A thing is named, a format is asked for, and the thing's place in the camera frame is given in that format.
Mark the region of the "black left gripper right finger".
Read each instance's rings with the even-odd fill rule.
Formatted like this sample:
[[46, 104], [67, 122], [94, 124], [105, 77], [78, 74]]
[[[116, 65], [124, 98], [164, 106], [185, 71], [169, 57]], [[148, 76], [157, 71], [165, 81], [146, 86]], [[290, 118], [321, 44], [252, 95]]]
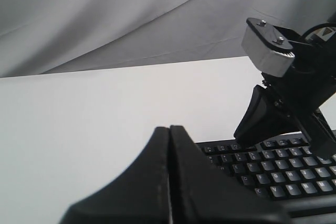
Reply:
[[169, 184], [174, 223], [290, 223], [280, 205], [213, 165], [179, 125], [170, 127]]

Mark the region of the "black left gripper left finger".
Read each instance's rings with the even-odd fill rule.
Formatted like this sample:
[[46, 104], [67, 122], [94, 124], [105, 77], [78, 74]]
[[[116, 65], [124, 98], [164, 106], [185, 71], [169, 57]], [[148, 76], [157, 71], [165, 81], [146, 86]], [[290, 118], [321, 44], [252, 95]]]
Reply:
[[169, 130], [155, 128], [134, 162], [111, 183], [71, 205], [61, 223], [169, 223]]

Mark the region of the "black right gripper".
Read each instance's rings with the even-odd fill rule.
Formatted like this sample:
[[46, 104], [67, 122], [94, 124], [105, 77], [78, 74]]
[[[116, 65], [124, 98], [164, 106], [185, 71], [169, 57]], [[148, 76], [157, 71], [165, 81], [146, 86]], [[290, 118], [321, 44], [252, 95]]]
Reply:
[[295, 59], [283, 77], [263, 73], [234, 132], [242, 147], [301, 131], [322, 159], [335, 154], [335, 135], [320, 107], [335, 94], [335, 27], [313, 27], [303, 35], [276, 27], [293, 46]]

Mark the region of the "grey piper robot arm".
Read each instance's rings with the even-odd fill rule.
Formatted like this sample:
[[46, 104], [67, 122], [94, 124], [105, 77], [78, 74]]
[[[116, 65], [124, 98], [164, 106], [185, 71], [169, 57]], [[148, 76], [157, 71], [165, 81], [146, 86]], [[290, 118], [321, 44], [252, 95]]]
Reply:
[[335, 17], [303, 34], [248, 18], [242, 48], [261, 72], [230, 141], [155, 128], [135, 161], [62, 223], [335, 223]]

